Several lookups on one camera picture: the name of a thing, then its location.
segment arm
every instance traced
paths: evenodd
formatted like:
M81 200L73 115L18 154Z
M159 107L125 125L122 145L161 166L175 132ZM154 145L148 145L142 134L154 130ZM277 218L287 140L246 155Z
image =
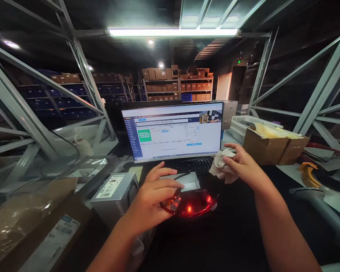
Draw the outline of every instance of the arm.
M240 145L225 146L235 148L237 155L223 160L254 191L263 244L272 271L321 272L272 181Z
M161 162L148 173L128 211L117 222L87 272L125 271L136 236L172 216L160 207L160 202L173 197L176 188L184 188L184 185L173 179L159 179L177 173L162 168L164 164Z

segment hand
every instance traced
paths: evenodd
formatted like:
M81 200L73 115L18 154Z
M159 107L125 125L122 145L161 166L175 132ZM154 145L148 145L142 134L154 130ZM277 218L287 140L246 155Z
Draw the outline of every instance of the hand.
M272 184L266 173L259 167L253 158L238 144L225 144L225 147L235 149L237 154L233 158L223 157L223 161L229 165L246 184L253 190L258 190Z
M130 235L139 235L172 216L160 207L160 202L173 197L176 188L184 188L184 185L173 179L159 179L177 174L177 170L162 168L164 165L161 162L148 173L128 211L120 219L119 223Z

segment search bar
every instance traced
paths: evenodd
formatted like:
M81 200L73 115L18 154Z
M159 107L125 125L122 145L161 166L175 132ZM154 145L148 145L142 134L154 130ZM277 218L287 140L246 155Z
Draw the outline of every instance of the search bar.
M138 122L136 123L137 127L144 127L148 125L167 125L167 124L176 124L176 123L187 123L189 119L177 119L177 120L162 120L162 121L151 121L151 122Z

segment sticker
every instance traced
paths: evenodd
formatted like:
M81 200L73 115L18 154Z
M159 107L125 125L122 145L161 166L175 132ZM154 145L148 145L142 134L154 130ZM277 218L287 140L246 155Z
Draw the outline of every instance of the sticker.
M101 192L95 198L111 197L116 191L118 185L121 183L125 175L114 175L107 181L106 185L102 188Z
M68 215L59 219L19 272L49 272L73 237L80 223Z

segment white cloth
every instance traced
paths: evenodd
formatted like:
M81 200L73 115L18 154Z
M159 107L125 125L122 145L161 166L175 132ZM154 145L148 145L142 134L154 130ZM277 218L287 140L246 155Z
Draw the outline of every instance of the white cloth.
M239 177L223 161L224 156L232 158L235 156L235 153L229 149L224 149L223 151L219 150L212 162L209 173L213 176L217 176L218 179L225 179L225 184L230 184L236 181Z

